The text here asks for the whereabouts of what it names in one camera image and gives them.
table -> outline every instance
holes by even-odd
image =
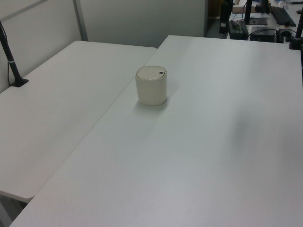
[[[239,4],[237,5],[237,7],[240,7],[240,6],[244,6],[244,4],[246,3],[246,0],[240,0]],[[256,6],[258,4],[258,2],[253,2],[252,3],[252,6]],[[271,6],[279,6],[279,2],[276,2],[276,1],[271,1]],[[302,4],[299,4],[299,5],[289,5],[288,6],[288,9],[286,9],[286,11],[288,12],[288,14],[290,15],[290,17],[294,20],[294,22],[296,23],[296,25],[298,26],[298,23],[299,23],[299,19],[300,19],[300,14],[297,14],[297,10],[299,9],[302,9]],[[280,26],[276,23],[276,19],[274,18],[274,16],[272,15],[272,13],[270,14],[264,14],[266,16],[268,16],[268,19],[267,19],[267,26],[262,26],[262,27],[272,27],[276,30],[279,30],[279,29],[284,29],[285,27],[284,26]],[[297,31],[297,26],[296,27],[289,27],[289,29],[292,29],[294,31]],[[247,25],[247,29],[248,29],[248,32],[249,34],[251,33],[251,28],[253,26],[252,25]]]
[[[132,80],[11,226],[301,226],[300,52],[169,36],[146,65],[166,103]]]
[[[154,54],[77,41],[0,95],[0,194],[29,202]]]

white partition wall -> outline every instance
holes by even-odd
[[[2,24],[22,77],[73,41],[81,40],[72,0],[47,0]],[[7,87],[7,58],[1,46],[0,93]]]
[[[204,36],[208,0],[78,0],[89,41],[159,47],[168,35]]]

computer equipment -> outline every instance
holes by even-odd
[[[271,27],[254,26],[251,28],[250,40],[258,41],[258,42],[274,43],[275,35],[276,35],[276,31]]]
[[[229,21],[228,31],[230,39],[247,40],[248,30],[244,21]]]
[[[300,15],[300,20],[298,24],[297,31],[295,33],[295,37],[291,37],[289,49],[291,50],[301,50],[302,54],[302,31],[303,31],[303,14]]]
[[[247,25],[267,25],[267,18],[250,18],[251,5],[252,0],[247,0],[244,18],[245,23]],[[260,6],[265,11],[266,7],[268,7],[268,0],[262,0],[262,4],[260,2]]]
[[[1,45],[2,45],[3,50],[5,52],[5,55],[8,59],[8,63],[10,65],[10,68],[11,68],[13,74],[14,74],[14,77],[15,77],[15,82],[13,84],[10,84],[10,86],[21,87],[21,86],[23,86],[24,84],[26,84],[28,82],[28,79],[23,79],[19,74],[17,65],[15,63],[15,60],[14,60],[13,55],[12,55],[12,53],[10,51],[10,48],[9,48],[8,38],[6,36],[5,30],[4,30],[4,27],[1,23],[1,21],[0,21],[0,42],[1,42]]]
[[[259,13],[267,13],[269,14],[270,12],[270,3],[268,0],[260,0],[260,3],[256,5],[256,11]]]
[[[225,0],[221,4],[221,13],[220,13],[220,34],[226,34],[228,32],[228,21],[232,12],[233,0]]]
[[[289,4],[292,4],[292,5],[303,4],[303,1],[293,1],[293,2],[289,2]]]
[[[271,13],[274,15],[274,18],[276,19],[279,25],[285,25],[285,22],[288,21],[290,22],[290,26],[296,27],[295,22],[284,8],[271,6],[270,9]]]

white tabletop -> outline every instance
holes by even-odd
[[[302,226],[300,52],[169,36],[146,65],[167,102],[133,80],[11,226]]]
[[[155,48],[74,42],[0,94],[0,194],[29,202]]]

black cable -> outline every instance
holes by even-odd
[[[267,28],[267,29],[261,29],[261,30],[258,30],[258,31],[254,31],[254,32],[250,33],[250,34],[248,35],[248,37],[250,37],[251,35],[260,33],[260,32],[265,32],[265,31],[276,31],[276,33],[278,32],[276,29]]]
[[[222,39],[226,39],[228,32],[223,33]]]
[[[294,30],[292,30],[292,29],[287,29],[287,28],[284,28],[283,30],[293,31],[295,34],[297,34],[297,32],[295,32],[295,31],[294,31]]]
[[[8,82],[9,82],[9,63],[8,63]]]
[[[241,21],[243,21],[243,14],[244,14],[244,9],[243,9],[243,11],[242,11],[242,19],[241,19]]]
[[[246,3],[244,4],[244,6],[242,6],[242,8],[240,9],[240,12],[241,12],[241,11],[244,12],[244,7],[245,7],[245,6],[246,6]]]

